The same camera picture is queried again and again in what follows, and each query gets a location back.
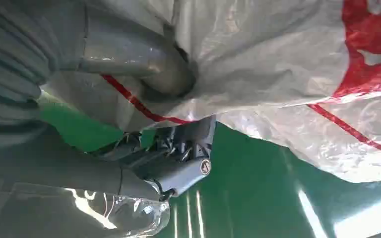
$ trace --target gray hose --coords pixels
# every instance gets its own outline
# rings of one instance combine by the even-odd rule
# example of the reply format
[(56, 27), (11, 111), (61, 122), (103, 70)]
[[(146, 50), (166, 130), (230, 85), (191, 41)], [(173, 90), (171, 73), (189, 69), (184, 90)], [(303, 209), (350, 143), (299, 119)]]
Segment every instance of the gray hose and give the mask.
[(46, 16), (60, 46), (61, 70), (134, 76), (170, 96), (193, 86), (187, 63), (163, 36), (82, 1), (44, 2), (25, 6)]
[(81, 0), (0, 0), (0, 147), (43, 131), (39, 85), (58, 70), (127, 74), (164, 95), (194, 77), (162, 36)]

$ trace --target red stripe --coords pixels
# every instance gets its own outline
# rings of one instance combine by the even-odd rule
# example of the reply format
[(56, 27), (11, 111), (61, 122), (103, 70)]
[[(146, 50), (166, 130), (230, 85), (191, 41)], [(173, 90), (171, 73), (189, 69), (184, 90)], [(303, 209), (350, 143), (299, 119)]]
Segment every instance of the red stripe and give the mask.
[(347, 124), (345, 121), (341, 120), (334, 114), (328, 112), (323, 107), (319, 106), (318, 104), (309, 104), (307, 105), (309, 108), (313, 109), (318, 114), (322, 115), (326, 119), (330, 120), (331, 122), (337, 124), (340, 128), (342, 128), (344, 131), (348, 132), (350, 135), (354, 136), (357, 140), (359, 140), (362, 143), (365, 143), (367, 145), (370, 145), (372, 147), (375, 147), (376, 149), (381, 151), (381, 144), (370, 140), (365, 135), (363, 135), (361, 132)]
[(152, 113), (146, 106), (144, 106), (144, 104), (142, 104), (142, 102), (140, 100), (138, 100), (138, 98), (136, 98), (134, 95), (132, 95), (132, 93), (130, 93), (130, 91), (128, 91), (122, 84), (117, 82), (117, 80), (115, 78), (113, 78), (113, 76), (103, 75), (103, 74), (101, 76), (108, 83), (110, 83), (110, 85), (112, 85), (118, 92), (120, 92), (130, 103), (132, 103), (138, 111), (142, 112), (142, 114), (144, 114), (149, 119), (151, 119), (155, 122), (161, 122), (161, 121), (168, 120), (168, 121), (174, 122), (176, 124), (185, 124), (185, 123), (192, 122), (190, 120), (182, 120), (179, 118), (165, 118), (165, 117), (162, 117), (160, 115)]

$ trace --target green painted surface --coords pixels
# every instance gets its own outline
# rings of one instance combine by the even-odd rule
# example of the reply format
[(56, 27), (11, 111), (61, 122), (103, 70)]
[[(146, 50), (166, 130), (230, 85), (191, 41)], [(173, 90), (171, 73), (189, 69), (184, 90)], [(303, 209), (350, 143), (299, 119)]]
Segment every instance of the green painted surface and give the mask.
[[(45, 104), (43, 118), (85, 151), (122, 134), (59, 104)], [(145, 139), (148, 143), (151, 133)], [(365, 238), (381, 233), (381, 182), (342, 181), (287, 148), (221, 124), (212, 164), (209, 177), (171, 199), (169, 225), (156, 237)], [(341, 227), (337, 236), (335, 226)]]

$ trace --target plastic wrap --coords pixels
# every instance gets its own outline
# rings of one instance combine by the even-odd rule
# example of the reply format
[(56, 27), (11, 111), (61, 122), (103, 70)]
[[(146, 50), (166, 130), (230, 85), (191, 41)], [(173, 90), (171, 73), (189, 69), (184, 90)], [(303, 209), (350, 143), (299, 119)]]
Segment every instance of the plastic wrap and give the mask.
[[(160, 11), (161, 2), (171, 5)], [(374, 118), (380, 125), (362, 121), (365, 112), (378, 112), (369, 105), (381, 102), (381, 1), (103, 3), (119, 15), (144, 6), (160, 24), (174, 25), (197, 75), (193, 90), (180, 100), (156, 102), (127, 76), (63, 72), (43, 88), (47, 92), (124, 130), (218, 114), (231, 128), (289, 146), (340, 178), (381, 180), (381, 113)], [(327, 113), (334, 111), (344, 123)]]
[(288, 146), (300, 159), (344, 180), (381, 180), (381, 97), (339, 105), (258, 107), (220, 119)]
[(111, 194), (0, 183), (0, 238), (152, 236), (170, 218), (169, 204)]

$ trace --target gray pipe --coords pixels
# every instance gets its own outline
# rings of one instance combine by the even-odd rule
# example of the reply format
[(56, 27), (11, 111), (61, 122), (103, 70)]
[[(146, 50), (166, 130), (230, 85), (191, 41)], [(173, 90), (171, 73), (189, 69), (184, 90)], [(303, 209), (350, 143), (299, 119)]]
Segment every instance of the gray pipe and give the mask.
[(0, 146), (40, 133), (24, 125), (37, 120), (38, 86), (58, 70), (132, 75), (166, 96), (194, 83), (173, 45), (134, 22), (81, 0), (0, 0)]
[(60, 47), (61, 70), (130, 75), (171, 96), (188, 92), (195, 82), (172, 44), (133, 21), (79, 0), (24, 6), (46, 18)]
[(0, 180), (159, 200), (150, 184), (116, 162), (72, 149), (50, 126), (34, 140), (0, 149)]

